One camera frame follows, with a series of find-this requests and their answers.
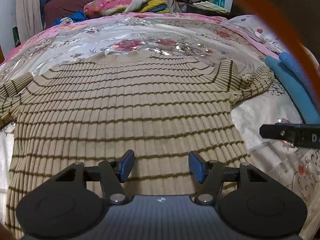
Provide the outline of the light green folded fabric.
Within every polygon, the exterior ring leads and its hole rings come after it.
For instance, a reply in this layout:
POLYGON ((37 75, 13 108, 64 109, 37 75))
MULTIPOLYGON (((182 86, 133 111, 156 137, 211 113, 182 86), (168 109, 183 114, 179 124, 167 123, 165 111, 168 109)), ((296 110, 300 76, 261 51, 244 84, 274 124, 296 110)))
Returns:
POLYGON ((227 14, 228 11, 220 7, 218 5, 215 5, 214 3, 208 2, 208 1, 201 1, 201 2, 196 2, 192 4, 193 7, 196 7, 197 9, 203 9, 203 10, 208 10, 208 11, 214 11, 218 12, 221 14, 227 14))

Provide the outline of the pink floral folded quilt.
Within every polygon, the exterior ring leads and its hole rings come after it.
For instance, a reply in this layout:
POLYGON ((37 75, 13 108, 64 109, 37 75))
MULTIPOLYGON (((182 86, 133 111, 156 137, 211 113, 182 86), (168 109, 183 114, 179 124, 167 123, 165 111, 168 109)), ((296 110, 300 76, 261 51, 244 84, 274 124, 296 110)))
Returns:
POLYGON ((111 16, 125 13, 132 0, 94 0, 84 6, 83 12, 87 18, 111 16))

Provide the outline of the dark wooden board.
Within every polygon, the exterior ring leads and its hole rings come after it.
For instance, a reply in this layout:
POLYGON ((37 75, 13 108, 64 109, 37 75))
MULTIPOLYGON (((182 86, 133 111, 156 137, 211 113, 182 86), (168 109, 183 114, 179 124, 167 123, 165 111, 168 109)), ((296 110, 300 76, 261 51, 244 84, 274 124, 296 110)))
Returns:
MULTIPOLYGON (((319 0, 233 0, 231 19, 242 15, 256 15, 267 26, 282 24, 295 30, 295 36, 304 48, 319 59, 319 0)), ((287 47, 287 41, 270 28, 287 47)))

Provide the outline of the pink polka dot pillow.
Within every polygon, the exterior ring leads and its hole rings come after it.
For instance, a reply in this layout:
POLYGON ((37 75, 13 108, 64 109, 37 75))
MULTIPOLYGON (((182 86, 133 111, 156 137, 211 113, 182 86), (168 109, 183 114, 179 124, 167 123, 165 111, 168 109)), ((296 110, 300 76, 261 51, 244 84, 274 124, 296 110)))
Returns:
POLYGON ((278 59, 282 52, 288 52, 287 47, 276 34, 256 15, 236 16, 220 23, 242 37, 264 55, 278 59))

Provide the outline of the dark red headboard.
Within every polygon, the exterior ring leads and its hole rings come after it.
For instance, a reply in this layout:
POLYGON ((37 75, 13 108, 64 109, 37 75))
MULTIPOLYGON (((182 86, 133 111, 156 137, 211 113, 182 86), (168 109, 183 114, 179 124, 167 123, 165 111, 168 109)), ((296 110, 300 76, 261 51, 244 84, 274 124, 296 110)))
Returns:
POLYGON ((94 0, 52 0, 45 4, 45 27, 50 28, 57 18, 64 18, 78 10, 84 9, 84 6, 94 0))

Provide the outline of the yellow folded cloth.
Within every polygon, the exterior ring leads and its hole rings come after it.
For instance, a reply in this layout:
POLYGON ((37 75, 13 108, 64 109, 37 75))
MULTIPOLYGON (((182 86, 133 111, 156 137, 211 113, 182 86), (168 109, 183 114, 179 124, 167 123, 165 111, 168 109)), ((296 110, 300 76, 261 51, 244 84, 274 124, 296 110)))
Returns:
POLYGON ((169 9, 166 1, 147 0, 147 2, 140 7, 138 12, 168 13, 169 9))

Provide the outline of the blue garment on bed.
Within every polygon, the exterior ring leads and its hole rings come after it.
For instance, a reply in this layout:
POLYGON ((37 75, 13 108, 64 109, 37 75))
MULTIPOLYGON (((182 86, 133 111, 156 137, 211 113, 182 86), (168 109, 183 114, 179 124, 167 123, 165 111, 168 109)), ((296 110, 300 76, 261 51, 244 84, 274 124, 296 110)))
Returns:
POLYGON ((54 23, 52 24, 52 27, 55 25, 61 25, 61 24, 69 24, 69 23, 76 23, 76 22, 82 22, 87 20, 87 17, 85 13, 82 10, 78 10, 75 13, 64 17, 64 18, 57 18, 54 23))

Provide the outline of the green bottle by wall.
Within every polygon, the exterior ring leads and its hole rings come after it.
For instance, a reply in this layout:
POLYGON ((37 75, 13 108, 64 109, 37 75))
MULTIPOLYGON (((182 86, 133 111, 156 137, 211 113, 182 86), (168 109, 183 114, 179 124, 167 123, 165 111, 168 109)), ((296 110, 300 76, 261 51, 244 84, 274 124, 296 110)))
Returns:
POLYGON ((13 27, 12 34, 13 34, 13 38, 14 38, 15 47, 20 46, 21 42, 20 42, 20 37, 19 37, 19 34, 18 34, 17 27, 13 27))

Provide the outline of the teal blue cloth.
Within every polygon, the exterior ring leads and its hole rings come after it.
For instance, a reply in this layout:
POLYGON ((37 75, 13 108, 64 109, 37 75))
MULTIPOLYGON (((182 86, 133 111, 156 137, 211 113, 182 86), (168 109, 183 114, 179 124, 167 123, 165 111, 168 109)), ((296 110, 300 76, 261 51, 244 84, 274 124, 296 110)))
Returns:
POLYGON ((306 124, 319 124, 319 111, 312 95, 311 85, 299 62, 282 52, 279 59, 267 56, 264 63, 274 72, 284 86, 306 124))

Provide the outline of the floral satin bedspread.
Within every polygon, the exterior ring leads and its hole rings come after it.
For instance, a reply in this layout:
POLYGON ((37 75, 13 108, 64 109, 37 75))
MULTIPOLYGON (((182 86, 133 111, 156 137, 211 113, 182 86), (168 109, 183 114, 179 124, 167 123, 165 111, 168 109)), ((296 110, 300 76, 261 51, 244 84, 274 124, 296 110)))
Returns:
MULTIPOLYGON (((124 14, 81 23, 55 26, 28 42, 1 65, 1 83, 30 73, 44 74, 58 64, 87 59, 97 54, 149 52, 161 55, 191 56, 213 65, 230 59, 240 75, 265 65, 265 55, 241 35, 220 25, 215 17, 197 15, 124 14)), ((236 102, 231 109, 234 126, 240 133, 253 165, 298 194, 306 202, 308 216, 300 233, 312 239, 319 228, 319 151, 291 148, 283 142, 259 136, 264 123, 285 119, 301 122, 291 97, 274 76, 268 90, 236 102)), ((16 124, 1 125, 1 154, 11 164, 16 124)), ((2 197, 1 221, 6 218, 9 168, 1 173, 7 179, 2 197)))

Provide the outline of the beige striped knit sweater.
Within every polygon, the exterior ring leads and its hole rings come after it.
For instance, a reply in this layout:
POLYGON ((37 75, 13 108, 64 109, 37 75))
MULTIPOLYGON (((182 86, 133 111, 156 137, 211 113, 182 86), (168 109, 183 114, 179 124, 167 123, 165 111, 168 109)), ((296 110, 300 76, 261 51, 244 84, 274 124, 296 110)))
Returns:
POLYGON ((230 59, 97 54, 1 83, 1 125, 16 124, 5 226, 23 235, 18 202, 76 161, 87 166, 133 150, 132 194, 191 194, 188 154, 235 166, 249 162, 233 105, 268 90, 265 65, 240 75, 230 59))

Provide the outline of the beige left curtain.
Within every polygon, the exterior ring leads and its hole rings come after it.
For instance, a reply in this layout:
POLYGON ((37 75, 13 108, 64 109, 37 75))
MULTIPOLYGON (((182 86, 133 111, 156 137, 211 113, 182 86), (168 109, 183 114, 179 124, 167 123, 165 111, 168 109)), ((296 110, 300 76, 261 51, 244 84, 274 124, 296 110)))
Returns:
POLYGON ((21 43, 43 31, 40 0, 16 0, 16 21, 21 43))

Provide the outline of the white stuffed toy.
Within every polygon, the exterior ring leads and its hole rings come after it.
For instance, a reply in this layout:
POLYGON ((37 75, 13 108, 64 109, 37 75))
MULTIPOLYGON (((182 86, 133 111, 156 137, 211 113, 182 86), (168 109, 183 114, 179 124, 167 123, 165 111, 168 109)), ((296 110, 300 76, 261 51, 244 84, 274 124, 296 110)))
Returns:
POLYGON ((137 11, 148 0, 132 0, 129 6, 125 9, 125 13, 137 11))

